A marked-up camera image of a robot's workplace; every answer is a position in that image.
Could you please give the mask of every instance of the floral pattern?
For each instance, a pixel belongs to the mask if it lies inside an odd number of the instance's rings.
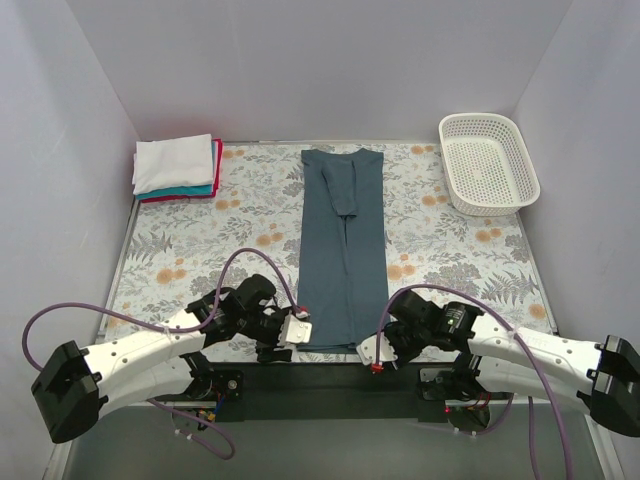
[[[384,209],[389,294],[416,283],[453,287],[479,297],[517,326],[550,333],[541,285],[515,215],[469,217],[449,201],[438,145],[243,145],[225,151],[215,199],[140,204],[115,294],[115,308],[157,323],[210,292],[231,253],[252,246],[269,255],[295,295],[298,287],[304,175],[300,151],[333,153],[361,147],[384,153]],[[275,279],[255,255],[227,272],[235,286],[253,273]],[[286,302],[278,285],[278,300]],[[418,290],[446,303],[452,295]],[[107,340],[136,327],[111,318]],[[255,343],[241,335],[207,349],[212,361],[255,361]],[[420,361],[455,353],[427,348]],[[300,361],[357,361],[356,355],[301,353]]]

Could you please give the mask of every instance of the red folded cloth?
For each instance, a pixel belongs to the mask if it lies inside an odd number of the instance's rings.
[[[215,178],[213,180],[213,188],[211,189],[211,195],[167,195],[165,197],[157,197],[157,198],[145,198],[144,200],[140,200],[142,203],[154,203],[154,202],[165,202],[167,200],[178,200],[181,198],[213,198],[216,196],[216,192],[218,191],[218,187],[220,186],[220,162],[222,160],[222,150],[224,148],[224,144],[222,140],[216,138],[213,140],[216,144],[216,165],[215,165]]]

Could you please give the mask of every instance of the teal folded cloth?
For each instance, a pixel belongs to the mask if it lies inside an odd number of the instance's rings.
[[[146,200],[147,198],[167,197],[172,195],[185,195],[188,197],[193,196],[206,196],[211,195],[213,185],[198,185],[196,187],[170,187],[154,190],[149,193],[141,193],[136,195],[138,200]]]

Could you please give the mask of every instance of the white plastic basket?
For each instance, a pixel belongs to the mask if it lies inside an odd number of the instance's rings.
[[[461,113],[440,122],[453,206],[467,215],[509,215],[540,196],[518,126],[502,115]]]

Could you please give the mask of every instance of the wall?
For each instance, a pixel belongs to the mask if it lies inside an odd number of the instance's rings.
[[[573,2],[515,113],[542,185],[523,221],[563,335],[640,346],[640,4]],[[640,440],[616,436],[627,478]]]
[[[0,0],[0,477],[42,478],[53,445],[29,387],[22,327],[60,301],[104,303],[131,206],[135,131],[62,0]],[[44,362],[96,316],[37,325]]]
[[[67,0],[144,139],[437,139],[511,113],[570,0]]]

